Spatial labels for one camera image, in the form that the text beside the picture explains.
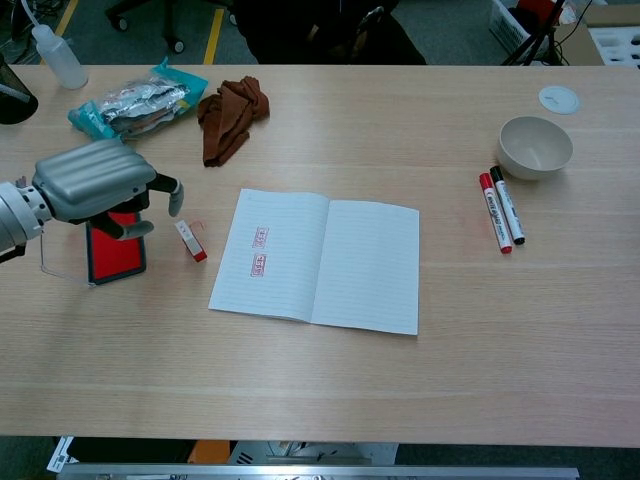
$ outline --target brown cloth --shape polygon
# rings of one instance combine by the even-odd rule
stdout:
[[[239,82],[225,80],[218,93],[198,105],[203,131],[202,160],[206,167],[220,167],[249,139],[254,120],[269,115],[269,99],[253,77]]]

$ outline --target notebook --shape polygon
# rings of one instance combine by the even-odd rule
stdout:
[[[418,334],[417,210],[243,189],[209,308]]]

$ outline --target black container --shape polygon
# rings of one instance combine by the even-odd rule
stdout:
[[[0,54],[0,123],[24,122],[38,109],[38,100],[20,81]]]

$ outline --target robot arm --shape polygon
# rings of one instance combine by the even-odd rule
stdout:
[[[118,140],[101,140],[36,164],[33,185],[0,183],[0,263],[24,255],[28,240],[42,234],[55,218],[89,222],[124,240],[153,230],[149,221],[122,226],[108,212],[138,212],[149,206],[149,190],[169,194],[169,215],[182,207],[179,180],[156,172],[142,156]]]

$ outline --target white bowl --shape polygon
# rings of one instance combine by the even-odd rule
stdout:
[[[500,130],[498,162],[523,180],[539,180],[563,168],[573,144],[567,132],[539,117],[516,117]]]

